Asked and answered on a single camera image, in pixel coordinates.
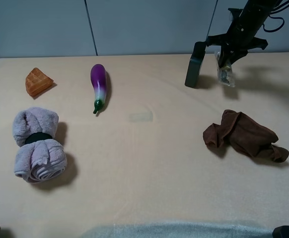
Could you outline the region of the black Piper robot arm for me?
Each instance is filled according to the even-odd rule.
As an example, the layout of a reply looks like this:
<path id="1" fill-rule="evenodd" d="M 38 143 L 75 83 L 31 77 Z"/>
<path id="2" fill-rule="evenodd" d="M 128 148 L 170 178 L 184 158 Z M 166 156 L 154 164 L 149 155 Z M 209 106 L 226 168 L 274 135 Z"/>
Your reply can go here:
<path id="1" fill-rule="evenodd" d="M 265 39 L 255 37 L 258 30 L 277 5 L 277 0 L 249 0 L 244 9 L 230 8 L 233 21 L 225 34 L 208 36 L 206 46 L 221 46 L 219 68 L 233 64 L 255 48 L 264 50 Z"/>

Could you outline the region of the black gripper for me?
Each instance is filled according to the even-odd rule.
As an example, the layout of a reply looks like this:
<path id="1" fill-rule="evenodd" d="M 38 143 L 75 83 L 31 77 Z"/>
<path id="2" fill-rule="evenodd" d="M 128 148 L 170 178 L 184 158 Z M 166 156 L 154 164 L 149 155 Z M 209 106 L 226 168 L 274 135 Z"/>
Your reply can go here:
<path id="1" fill-rule="evenodd" d="M 229 8 L 232 22 L 225 34 L 208 36 L 206 46 L 221 46 L 218 67 L 223 68 L 228 60 L 234 64 L 248 54 L 248 50 L 261 48 L 264 50 L 268 42 L 256 38 L 258 30 L 268 17 L 268 12 L 262 8 Z"/>

